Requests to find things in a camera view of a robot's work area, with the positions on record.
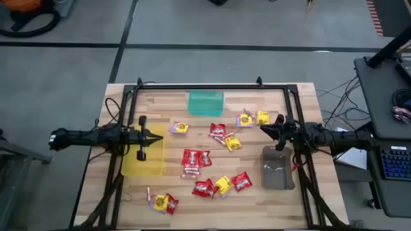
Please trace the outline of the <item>orange vacuum cleaner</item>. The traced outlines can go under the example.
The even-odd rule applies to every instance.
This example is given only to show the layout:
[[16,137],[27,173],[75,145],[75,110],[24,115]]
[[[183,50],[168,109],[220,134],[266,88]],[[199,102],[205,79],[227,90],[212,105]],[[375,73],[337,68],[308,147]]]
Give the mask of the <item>orange vacuum cleaner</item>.
[[10,11],[10,16],[15,22],[12,31],[21,30],[33,18],[33,14],[41,7],[42,0],[0,0]]

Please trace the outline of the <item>black slanted beam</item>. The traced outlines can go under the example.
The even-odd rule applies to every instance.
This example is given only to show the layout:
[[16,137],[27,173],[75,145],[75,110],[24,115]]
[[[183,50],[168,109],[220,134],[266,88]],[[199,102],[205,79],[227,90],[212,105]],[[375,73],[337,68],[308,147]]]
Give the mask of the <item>black slanted beam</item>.
[[371,68],[379,66],[384,60],[390,58],[398,49],[411,39],[411,26],[407,27],[400,35],[395,37],[373,57],[366,60]]

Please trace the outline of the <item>pink bundled item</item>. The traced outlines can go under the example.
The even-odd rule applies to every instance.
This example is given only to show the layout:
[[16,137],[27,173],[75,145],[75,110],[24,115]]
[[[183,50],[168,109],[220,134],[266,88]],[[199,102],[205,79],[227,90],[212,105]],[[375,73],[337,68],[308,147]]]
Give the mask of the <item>pink bundled item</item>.
[[411,112],[405,108],[392,107],[392,115],[403,123],[411,123]]

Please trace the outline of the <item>grey desk top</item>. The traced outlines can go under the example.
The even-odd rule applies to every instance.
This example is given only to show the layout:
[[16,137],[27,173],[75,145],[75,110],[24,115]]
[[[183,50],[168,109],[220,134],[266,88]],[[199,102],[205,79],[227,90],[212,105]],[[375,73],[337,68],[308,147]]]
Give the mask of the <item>grey desk top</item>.
[[378,156],[381,146],[411,146],[411,142],[378,140],[377,144],[378,149],[367,153],[371,199],[375,201],[376,209],[381,209],[388,217],[411,218],[411,182],[384,179]]
[[380,139],[411,140],[411,123],[392,115],[392,96],[397,90],[411,89],[397,72],[397,62],[386,60],[377,68],[369,67],[365,58],[354,60],[375,136]]

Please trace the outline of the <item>black backlit keyboard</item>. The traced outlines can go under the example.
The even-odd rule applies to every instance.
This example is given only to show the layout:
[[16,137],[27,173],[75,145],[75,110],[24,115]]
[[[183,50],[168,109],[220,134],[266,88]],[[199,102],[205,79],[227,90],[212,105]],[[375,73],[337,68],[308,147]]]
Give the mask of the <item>black backlit keyboard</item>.
[[384,179],[411,182],[411,146],[381,146],[378,156]]

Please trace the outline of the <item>teal translucent plastic bin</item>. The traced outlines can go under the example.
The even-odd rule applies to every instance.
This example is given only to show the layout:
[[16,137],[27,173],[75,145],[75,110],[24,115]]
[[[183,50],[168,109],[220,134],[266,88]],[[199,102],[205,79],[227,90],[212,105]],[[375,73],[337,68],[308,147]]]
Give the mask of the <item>teal translucent plastic bin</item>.
[[220,117],[224,108],[224,93],[215,90],[191,90],[188,111],[194,116]]

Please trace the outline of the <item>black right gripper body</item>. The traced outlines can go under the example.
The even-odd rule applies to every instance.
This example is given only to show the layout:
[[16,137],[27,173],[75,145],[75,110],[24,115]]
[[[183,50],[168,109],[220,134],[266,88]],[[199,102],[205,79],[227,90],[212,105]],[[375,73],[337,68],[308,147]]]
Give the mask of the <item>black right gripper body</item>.
[[290,116],[279,114],[275,120],[275,125],[278,125],[278,144],[275,146],[277,151],[282,151],[286,146],[286,142],[293,143],[299,128],[298,120],[292,119]]

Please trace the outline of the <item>white paper sheet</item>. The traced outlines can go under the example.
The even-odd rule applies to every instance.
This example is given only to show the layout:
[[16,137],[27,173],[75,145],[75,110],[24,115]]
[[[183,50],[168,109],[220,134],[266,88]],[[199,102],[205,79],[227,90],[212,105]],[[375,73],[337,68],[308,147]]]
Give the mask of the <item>white paper sheet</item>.
[[335,157],[335,161],[359,169],[367,170],[367,152],[357,148],[351,148]]

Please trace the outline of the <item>black metal rig frame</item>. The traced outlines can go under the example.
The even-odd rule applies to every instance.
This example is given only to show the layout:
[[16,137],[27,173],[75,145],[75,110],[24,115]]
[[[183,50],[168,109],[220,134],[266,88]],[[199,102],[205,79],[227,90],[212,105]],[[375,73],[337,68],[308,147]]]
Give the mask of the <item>black metal rig frame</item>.
[[[107,230],[244,230],[306,229],[306,210],[318,223],[317,209],[309,193],[301,187],[293,190],[265,190],[261,185],[261,153],[273,140],[259,128],[238,128],[236,115],[246,108],[264,110],[271,118],[291,112],[300,122],[321,122],[315,87],[312,83],[210,83],[203,90],[220,90],[225,103],[220,117],[195,116],[188,111],[192,84],[147,84],[137,94],[136,115],[167,129],[164,138],[162,176],[128,176],[121,190],[109,201]],[[189,125],[185,135],[173,135],[168,129],[175,121]],[[224,124],[226,133],[234,133],[241,148],[229,151],[210,135],[211,123]],[[202,198],[192,194],[193,180],[180,177],[185,149],[209,150],[212,165],[203,169],[201,180],[217,180],[223,175],[247,172],[253,186],[242,192],[230,191],[226,197]],[[179,201],[173,215],[150,209],[150,195],[170,194]]]

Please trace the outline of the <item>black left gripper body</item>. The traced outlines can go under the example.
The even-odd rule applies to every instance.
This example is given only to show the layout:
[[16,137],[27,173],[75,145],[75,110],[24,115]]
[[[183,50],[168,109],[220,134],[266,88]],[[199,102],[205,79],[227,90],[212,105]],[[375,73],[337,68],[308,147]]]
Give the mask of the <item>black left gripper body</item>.
[[136,130],[134,127],[130,127],[128,131],[128,145],[139,145],[140,148],[137,151],[137,160],[145,161],[146,160],[146,153],[144,152],[144,145],[146,140],[145,135],[145,126],[146,126],[147,117],[145,115],[141,115],[139,117],[138,125],[140,126],[140,130]]

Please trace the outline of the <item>yellow translucent plastic bin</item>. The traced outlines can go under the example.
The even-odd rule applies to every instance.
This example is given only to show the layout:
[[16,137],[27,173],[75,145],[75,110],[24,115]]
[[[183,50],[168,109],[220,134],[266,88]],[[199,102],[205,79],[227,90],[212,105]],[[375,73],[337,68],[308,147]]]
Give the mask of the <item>yellow translucent plastic bin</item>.
[[164,139],[144,147],[146,160],[137,159],[140,145],[131,144],[125,147],[121,174],[123,176],[162,176],[164,167]]

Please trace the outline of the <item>grey metal stand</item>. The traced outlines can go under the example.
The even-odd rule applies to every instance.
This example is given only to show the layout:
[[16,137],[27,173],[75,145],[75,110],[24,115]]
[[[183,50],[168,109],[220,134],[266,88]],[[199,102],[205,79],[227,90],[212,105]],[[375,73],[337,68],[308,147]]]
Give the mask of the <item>grey metal stand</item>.
[[0,129],[0,231],[6,231],[28,170],[34,160],[50,164],[52,157],[12,144]]

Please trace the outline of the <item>grey translucent plastic bin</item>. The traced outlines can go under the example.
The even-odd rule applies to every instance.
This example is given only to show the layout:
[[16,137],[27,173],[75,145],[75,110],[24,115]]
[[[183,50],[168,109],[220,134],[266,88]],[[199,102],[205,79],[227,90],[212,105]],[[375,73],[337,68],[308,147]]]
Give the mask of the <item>grey translucent plastic bin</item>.
[[265,146],[261,156],[261,185],[266,190],[293,190],[292,150],[276,150],[275,146]]

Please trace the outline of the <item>red Skittles packet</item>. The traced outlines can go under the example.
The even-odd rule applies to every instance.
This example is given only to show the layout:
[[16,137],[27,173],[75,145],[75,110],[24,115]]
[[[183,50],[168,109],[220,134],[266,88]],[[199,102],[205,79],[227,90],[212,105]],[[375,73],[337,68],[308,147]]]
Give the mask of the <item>red Skittles packet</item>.
[[207,198],[210,197],[209,184],[207,182],[197,181],[195,182],[195,187],[192,190],[192,194]]
[[198,151],[198,165],[200,167],[209,167],[212,165],[209,154],[210,151]]
[[182,165],[184,167],[198,167],[198,153],[196,150],[184,150],[184,155],[182,159]]
[[166,194],[168,197],[168,204],[166,208],[166,212],[170,215],[173,215],[175,212],[175,209],[177,208],[177,205],[179,204],[179,201],[176,200],[172,195]]
[[247,172],[242,172],[241,174],[231,178],[231,182],[237,192],[240,192],[244,189],[252,187],[253,184],[247,174]]
[[226,134],[226,126],[224,124],[214,124],[211,123],[210,126],[210,135],[223,137]]
[[219,187],[215,186],[209,178],[205,182],[207,183],[205,191],[210,198],[213,198],[214,195],[219,191]]

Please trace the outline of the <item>dark mat orange striped edge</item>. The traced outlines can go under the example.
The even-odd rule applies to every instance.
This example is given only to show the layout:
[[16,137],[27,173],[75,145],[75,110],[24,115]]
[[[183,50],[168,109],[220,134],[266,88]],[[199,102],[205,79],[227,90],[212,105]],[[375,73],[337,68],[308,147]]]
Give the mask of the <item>dark mat orange striped edge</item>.
[[366,0],[377,35],[397,37],[411,26],[405,0]]

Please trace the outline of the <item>black desk device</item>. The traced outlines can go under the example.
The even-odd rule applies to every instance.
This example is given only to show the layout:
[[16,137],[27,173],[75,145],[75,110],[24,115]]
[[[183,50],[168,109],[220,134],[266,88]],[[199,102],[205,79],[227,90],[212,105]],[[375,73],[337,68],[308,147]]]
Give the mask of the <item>black desk device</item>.
[[411,87],[411,61],[400,60],[396,66],[400,77]]

